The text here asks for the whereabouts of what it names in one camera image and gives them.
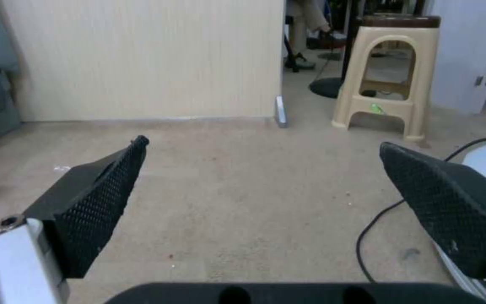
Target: black cable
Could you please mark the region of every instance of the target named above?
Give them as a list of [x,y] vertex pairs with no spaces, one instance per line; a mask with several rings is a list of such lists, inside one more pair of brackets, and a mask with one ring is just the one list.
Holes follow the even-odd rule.
[[333,58],[334,49],[335,49],[334,48],[335,28],[333,27],[333,19],[332,19],[333,11],[331,10],[331,6],[329,5],[329,0],[326,0],[326,5],[327,5],[327,9],[329,10],[329,25],[331,26],[331,34],[328,33],[328,36],[329,35],[331,36],[331,52],[330,52],[329,56],[327,57],[326,62],[322,65],[322,67],[320,68],[320,71],[318,71],[318,74],[316,75],[316,77],[314,77],[314,80],[312,82],[315,82],[318,79],[318,77],[320,77],[320,75],[322,75],[322,73],[326,69],[327,65],[329,64],[329,62]]
[[[474,141],[469,142],[468,144],[465,144],[464,146],[455,150],[455,152],[451,153],[451,155],[444,158],[444,161],[448,162],[451,159],[453,159],[455,156],[457,156],[458,154],[460,154],[461,152],[466,150],[467,148],[470,148],[471,146],[474,146],[475,144],[480,144],[482,142],[486,142],[486,137],[480,138],[478,140],[474,140]],[[374,280],[372,275],[370,275],[369,271],[367,270],[367,268],[365,266],[365,263],[363,262],[363,258],[361,257],[361,241],[363,240],[363,237],[365,237],[365,235],[368,233],[368,231],[373,227],[373,225],[376,224],[376,222],[380,219],[380,217],[382,217],[382,215],[386,214],[388,211],[399,206],[403,202],[405,202],[404,199],[392,204],[391,206],[387,207],[386,209],[384,209],[384,210],[380,211],[378,214],[376,214],[374,219],[370,223],[368,223],[368,225],[365,227],[365,229],[363,229],[363,231],[361,231],[361,233],[357,237],[357,241],[355,242],[355,254],[356,254],[356,257],[357,257],[357,263],[359,264],[361,271],[363,272],[365,277],[367,277],[367,279],[369,280],[370,283],[376,283],[376,281]]]

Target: green sticker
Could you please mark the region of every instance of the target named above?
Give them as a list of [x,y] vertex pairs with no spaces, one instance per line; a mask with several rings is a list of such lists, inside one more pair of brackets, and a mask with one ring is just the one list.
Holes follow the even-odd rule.
[[378,106],[376,103],[372,103],[370,105],[370,111],[373,112],[373,113],[376,113],[376,114],[382,114],[384,115],[386,112],[384,110],[382,110],[382,108],[380,106]]

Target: person's leg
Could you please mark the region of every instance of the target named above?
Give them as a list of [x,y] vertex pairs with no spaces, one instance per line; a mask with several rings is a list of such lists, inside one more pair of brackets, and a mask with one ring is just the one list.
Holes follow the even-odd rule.
[[288,0],[286,15],[292,16],[294,23],[290,27],[289,42],[295,56],[295,62],[300,69],[314,69],[316,63],[307,61],[301,52],[307,48],[307,21],[303,15],[299,0]]
[[329,22],[324,18],[324,13],[318,7],[316,0],[297,0],[301,6],[307,27],[311,31],[330,31]]

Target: pants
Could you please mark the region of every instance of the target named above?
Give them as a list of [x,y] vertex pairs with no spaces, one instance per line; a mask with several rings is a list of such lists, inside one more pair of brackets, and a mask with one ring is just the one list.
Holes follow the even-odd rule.
[[316,31],[328,22],[318,6],[322,0],[287,0],[286,15],[294,18],[294,25],[290,29],[290,45],[294,54],[307,48],[307,28]]

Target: shoe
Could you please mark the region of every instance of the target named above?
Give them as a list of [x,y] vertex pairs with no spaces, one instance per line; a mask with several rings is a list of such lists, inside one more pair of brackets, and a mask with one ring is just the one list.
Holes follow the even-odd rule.
[[[301,53],[295,56],[295,65],[301,70],[313,70],[316,67],[316,62],[308,61],[307,58],[303,57]],[[293,68],[292,63],[287,60],[284,64],[286,68]]]

